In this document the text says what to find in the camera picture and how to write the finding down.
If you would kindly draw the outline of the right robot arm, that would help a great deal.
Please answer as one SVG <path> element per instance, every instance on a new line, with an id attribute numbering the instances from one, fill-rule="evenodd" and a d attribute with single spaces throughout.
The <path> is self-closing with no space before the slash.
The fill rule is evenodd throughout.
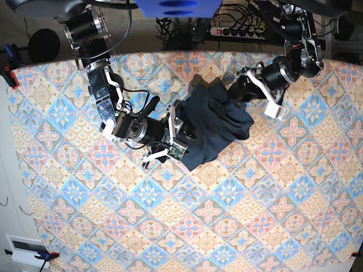
<path id="1" fill-rule="evenodd" d="M 184 122 L 176 116 L 176 106 L 167 108 L 161 120 L 151 118 L 159 96 L 147 96 L 143 107 L 134 112 L 131 103 L 124 99 L 126 90 L 122 78 L 111 68 L 110 59 L 114 46 L 105 25 L 101 7 L 124 9 L 130 12 L 136 5 L 130 3 L 105 3 L 99 1 L 66 1 L 65 14 L 58 19 L 65 27 L 65 35 L 76 59 L 78 70 L 85 70 L 88 91 L 96 101 L 102 119 L 100 131 L 113 142 L 124 142 L 136 150 L 147 148 L 142 166 L 167 159 L 181 161 L 188 153 L 188 146 L 177 139 L 180 133 L 191 138 L 195 135 L 185 130 Z"/>

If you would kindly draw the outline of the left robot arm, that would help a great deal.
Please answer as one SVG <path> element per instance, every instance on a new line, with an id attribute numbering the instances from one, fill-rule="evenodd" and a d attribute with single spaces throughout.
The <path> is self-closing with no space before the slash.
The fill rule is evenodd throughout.
<path id="1" fill-rule="evenodd" d="M 285 91 L 300 77 L 313 78 L 324 68 L 322 48 L 317 35 L 312 13 L 290 3 L 278 1 L 280 21 L 273 20 L 269 1 L 257 1 L 261 17 L 285 39 L 285 56 L 276 57 L 266 67 L 251 70 L 258 80 L 269 88 L 271 97 L 278 105 L 284 99 Z"/>

